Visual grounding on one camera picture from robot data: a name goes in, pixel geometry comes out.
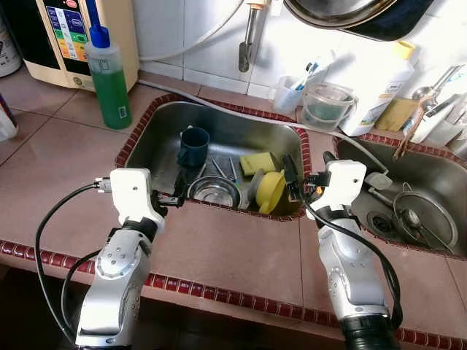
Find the sink basin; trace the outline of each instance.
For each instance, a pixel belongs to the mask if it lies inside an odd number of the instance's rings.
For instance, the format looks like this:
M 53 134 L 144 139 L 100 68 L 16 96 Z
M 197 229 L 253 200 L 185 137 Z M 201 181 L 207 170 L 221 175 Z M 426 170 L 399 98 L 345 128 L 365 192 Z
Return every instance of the sink basin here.
M 368 157 L 351 144 L 345 141 L 335 140 L 335 142 L 340 159 L 352 159 L 364 163 L 368 168 L 367 174 L 380 171 Z M 381 194 L 392 200 L 403 191 L 406 182 L 417 193 L 441 204 L 451 215 L 458 229 L 458 242 L 452 249 L 455 254 L 467 257 L 467 170 L 445 157 L 413 151 L 408 151 L 397 163 L 394 163 L 392 156 L 395 147 L 372 141 L 359 140 L 359 142 L 389 169 L 388 176 L 393 180 L 393 185 L 387 190 L 380 191 Z M 352 204 L 352 211 L 358 216 L 362 225 L 386 241 L 417 245 L 407 241 L 406 236 L 401 235 L 395 228 L 396 225 L 392 221 L 393 210 L 368 193 L 367 189 L 368 185 L 365 184 Z M 420 207 L 412 209 L 422 211 Z M 444 242 L 449 242 L 452 238 L 449 225 L 439 223 L 436 232 Z M 434 239 L 429 241 L 431 251 L 451 254 L 438 241 Z
M 297 165 L 299 176 L 301 179 L 304 178 L 301 144 L 305 141 L 308 142 L 308 139 L 306 137 L 305 140 L 304 136 L 300 137 L 292 128 L 248 120 L 187 101 L 170 101 L 156 106 L 156 108 L 149 108 L 148 111 L 150 111 L 150 115 L 147 120 L 142 118 L 142 122 L 146 125 L 136 127 L 136 134 L 134 132 L 130 137 L 127 145 L 117 157 L 116 163 L 117 166 L 125 166 L 126 168 L 148 168 L 151 172 L 152 187 L 160 193 L 168 195 L 174 193 L 174 183 L 181 171 L 188 184 L 195 179 L 199 172 L 199 168 L 182 168 L 177 164 L 180 132 L 189 125 L 203 128 L 210 135 L 204 176 L 219 176 L 211 161 L 211 159 L 215 159 L 225 175 L 231 177 L 233 173 L 229 157 L 232 158 L 243 197 L 239 206 L 240 210 L 248 213 L 254 213 L 258 210 L 255 203 L 251 203 L 249 206 L 247 206 L 248 203 L 245 203 L 246 191 L 252 177 L 243 175 L 239 164 L 241 155 L 270 152 L 277 170 L 280 170 L 282 156 L 288 153 Z M 281 201 L 267 217 L 270 219 L 291 219 L 297 217 L 299 212 L 300 208 L 297 204 Z

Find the black cable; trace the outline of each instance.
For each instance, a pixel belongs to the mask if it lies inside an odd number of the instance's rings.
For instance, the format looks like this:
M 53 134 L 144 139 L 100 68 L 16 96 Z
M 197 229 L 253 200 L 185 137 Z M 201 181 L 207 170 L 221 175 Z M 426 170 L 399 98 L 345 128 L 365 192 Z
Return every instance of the black cable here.
M 386 256 L 378 249 L 377 246 L 372 244 L 371 242 L 367 241 L 363 237 L 359 236 L 352 231 L 341 227 L 339 225 L 333 224 L 332 222 L 326 220 L 325 218 L 321 217 L 306 201 L 305 194 L 303 188 L 300 188 L 300 197 L 301 201 L 305 205 L 306 209 L 322 224 L 332 228 L 333 230 L 339 231 L 349 237 L 354 238 L 356 241 L 359 241 L 363 245 L 367 246 L 374 254 L 377 255 L 379 260 L 381 261 L 382 270 L 385 274 L 387 285 L 389 286 L 389 290 L 391 295 L 393 296 L 394 305 L 393 305 L 393 314 L 391 316 L 391 323 L 393 325 L 394 330 L 399 328 L 402 323 L 402 319 L 404 317 L 402 312 L 401 306 L 401 286 L 399 285 L 399 280 L 395 270 Z
M 54 213 L 66 202 L 68 202 L 70 199 L 75 197 L 76 195 L 79 195 L 80 193 L 85 192 L 86 190 L 91 190 L 93 188 L 99 187 L 98 183 L 93 183 L 93 184 L 88 184 L 86 186 L 83 186 L 81 188 L 78 188 L 77 190 L 71 192 L 69 195 L 61 199 L 57 204 L 55 204 L 51 210 L 45 215 L 44 219 L 42 219 L 41 223 L 39 224 L 39 227 L 37 228 L 36 231 L 36 239 L 34 242 L 34 256 L 36 257 L 36 267 L 37 267 L 37 275 L 39 276 L 39 282 L 41 284 L 42 292 L 44 293 L 45 301 L 47 302 L 47 306 L 50 309 L 50 313 L 52 314 L 53 318 L 55 319 L 55 322 L 57 325 L 60 327 L 61 331 L 64 333 L 66 338 L 71 342 L 74 343 L 74 337 L 73 337 L 73 332 L 68 328 L 68 326 L 64 323 L 63 318 L 58 315 L 56 310 L 54 309 L 54 306 L 52 305 L 52 301 L 50 300 L 49 293 L 47 291 L 47 285 L 45 281 L 45 274 L 44 274 L 44 268 L 42 267 L 42 258 L 41 258 L 41 250 L 40 250 L 40 240 L 41 240 L 41 235 L 42 231 L 44 230 L 45 225 L 49 221 L 49 219 L 54 215 Z
M 76 261 L 76 263 L 73 264 L 73 266 L 70 268 L 70 270 L 66 274 L 65 281 L 63 282 L 63 286 L 61 287 L 61 298 L 60 298 L 61 316 L 63 317 L 63 320 L 65 321 L 66 326 L 73 332 L 75 336 L 76 336 L 76 332 L 74 331 L 74 327 L 73 327 L 71 319 L 68 317 L 68 308 L 66 305 L 68 287 L 70 285 L 70 281 L 72 280 L 73 273 L 81 266 L 81 264 L 97 256 L 99 252 L 100 250 L 96 250 L 95 252 L 85 255 L 84 257 Z

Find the tiled countertop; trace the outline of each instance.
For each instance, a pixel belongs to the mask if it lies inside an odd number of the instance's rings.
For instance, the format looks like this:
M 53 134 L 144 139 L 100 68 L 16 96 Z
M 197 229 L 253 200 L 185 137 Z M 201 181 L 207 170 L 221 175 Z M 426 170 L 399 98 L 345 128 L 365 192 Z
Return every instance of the tiled countertop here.
M 204 98 L 271 111 L 270 103 L 262 99 L 142 75 Z M 130 92 L 134 124 L 123 131 L 111 131 L 101 121 L 94 94 L 38 82 L 25 69 L 0 78 L 0 93 L 20 124 L 17 138 L 0 143 L 0 240 L 25 246 L 34 245 L 36 227 L 53 204 L 114 168 L 115 156 L 144 110 L 154 98 L 166 94 L 135 86 Z M 332 140 L 310 132 L 309 142 L 313 171 L 322 170 L 322 153 L 332 149 Z M 89 191 L 58 211 L 45 229 L 42 247 L 81 257 L 101 248 L 110 228 L 117 225 L 110 195 Z M 237 291 L 297 306 L 300 312 L 332 312 L 325 271 L 317 254 L 316 233 L 315 223 L 306 218 L 277 222 L 186 203 L 181 209 L 169 210 L 166 229 L 153 247 L 151 268 L 158 275 L 213 286 L 217 291 Z M 388 256 L 398 272 L 404 308 L 402 326 L 467 338 L 467 262 L 368 238 Z M 0 263 L 34 269 L 32 261 L 14 255 L 0 254 Z M 54 266 L 47 266 L 46 271 L 61 277 L 66 273 L 66 269 Z M 89 283 L 90 275 L 78 273 L 77 280 Z M 144 295 L 341 337 L 339 329 L 308 322 L 303 315 L 299 319 L 281 317 L 161 288 L 147 287 Z

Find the blue mug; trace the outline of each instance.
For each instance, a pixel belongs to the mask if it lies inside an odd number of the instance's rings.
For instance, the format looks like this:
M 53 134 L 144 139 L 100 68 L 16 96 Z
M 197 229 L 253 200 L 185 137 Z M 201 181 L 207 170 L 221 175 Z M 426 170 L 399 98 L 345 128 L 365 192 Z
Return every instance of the blue mug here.
M 206 162 L 209 134 L 201 128 L 188 126 L 180 133 L 178 163 L 181 166 L 202 166 Z

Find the green dish soap bottle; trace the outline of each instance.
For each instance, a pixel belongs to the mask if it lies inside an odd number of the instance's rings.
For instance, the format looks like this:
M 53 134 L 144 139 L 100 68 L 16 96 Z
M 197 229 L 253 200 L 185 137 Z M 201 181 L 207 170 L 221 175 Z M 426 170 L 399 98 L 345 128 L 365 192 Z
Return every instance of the green dish soap bottle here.
M 95 0 L 86 0 L 86 4 L 92 26 L 85 51 L 102 117 L 109 128 L 124 129 L 132 119 L 120 49 L 110 44 L 109 30 L 99 22 Z

